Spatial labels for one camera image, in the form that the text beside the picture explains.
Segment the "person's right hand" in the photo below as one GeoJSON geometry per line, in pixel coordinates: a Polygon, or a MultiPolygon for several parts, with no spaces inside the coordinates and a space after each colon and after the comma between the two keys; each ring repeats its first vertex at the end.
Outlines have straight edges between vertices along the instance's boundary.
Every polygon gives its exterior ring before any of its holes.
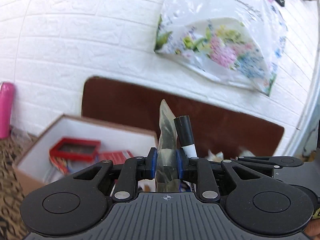
{"type": "Polygon", "coordinates": [[[320,240],[320,219],[312,219],[304,232],[312,239],[320,240]]]}

